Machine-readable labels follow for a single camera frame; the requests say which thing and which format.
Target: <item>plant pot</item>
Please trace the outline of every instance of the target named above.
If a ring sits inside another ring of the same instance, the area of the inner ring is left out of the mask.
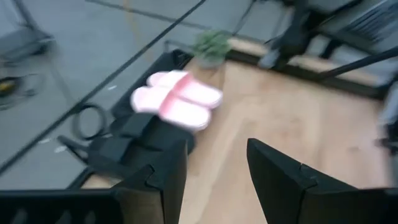
[[[199,66],[205,69],[218,68],[225,61],[225,57],[206,57],[202,55],[197,56]]]

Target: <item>wooden floor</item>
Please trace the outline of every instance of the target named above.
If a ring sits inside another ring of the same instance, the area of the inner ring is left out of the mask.
[[[265,51],[247,42],[231,43],[258,54]],[[332,67],[308,58],[299,63],[319,70]],[[386,151],[375,145],[378,102],[235,62],[205,71],[192,60],[186,69],[222,89],[224,101],[209,127],[197,133],[181,224],[266,223],[246,160],[248,138],[355,187],[390,184]],[[358,77],[373,81],[358,72],[347,76]],[[107,185],[93,177],[85,187]]]

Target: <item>gray floor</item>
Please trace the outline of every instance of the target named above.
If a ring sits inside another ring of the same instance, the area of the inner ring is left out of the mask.
[[[124,6],[125,2],[123,0],[26,1],[37,23],[54,36],[55,44],[47,55],[32,57],[10,71],[14,75],[42,73],[45,82],[37,96],[9,110],[0,111],[2,142],[0,164],[11,158],[33,137],[171,25],[170,20],[186,13],[199,0],[130,0],[128,7],[137,10],[137,13],[117,9],[119,6]],[[91,101],[109,109],[162,53],[163,42],[167,39],[192,44],[195,36],[202,32],[195,26],[234,31],[249,2],[249,0],[207,0],[188,16],[184,23],[172,29],[147,53],[106,85]],[[166,20],[143,16],[142,12],[157,14]],[[274,2],[267,2],[254,6],[239,34],[262,40],[271,38],[282,12],[287,13],[279,29],[279,33],[283,32],[289,21],[290,12]],[[0,27],[3,27],[3,23],[6,29],[2,29],[0,35],[15,29],[15,24],[10,22],[9,16],[3,18],[0,9]],[[310,52],[319,53],[325,42],[326,40],[317,39]],[[350,49],[339,54],[335,59],[341,63],[362,57]],[[84,122],[83,125],[87,129],[96,126],[95,118],[90,116],[84,119]],[[84,169],[84,165],[55,140],[61,134],[73,138],[70,133],[70,120],[44,137],[21,160],[0,176],[0,189],[67,187]]]

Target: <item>green plant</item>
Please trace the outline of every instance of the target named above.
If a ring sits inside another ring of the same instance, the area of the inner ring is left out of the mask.
[[[217,30],[208,30],[197,36],[193,51],[196,56],[205,58],[225,57],[231,49],[228,36]]]

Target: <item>pink slide sandal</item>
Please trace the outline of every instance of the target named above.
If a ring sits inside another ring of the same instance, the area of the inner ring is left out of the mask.
[[[211,118],[209,109],[181,100],[170,88],[140,87],[131,95],[137,113],[157,114],[162,120],[191,131],[205,129]]]
[[[167,86],[174,94],[193,103],[214,109],[223,100],[223,92],[196,80],[186,71],[157,72],[147,79],[149,86]]]

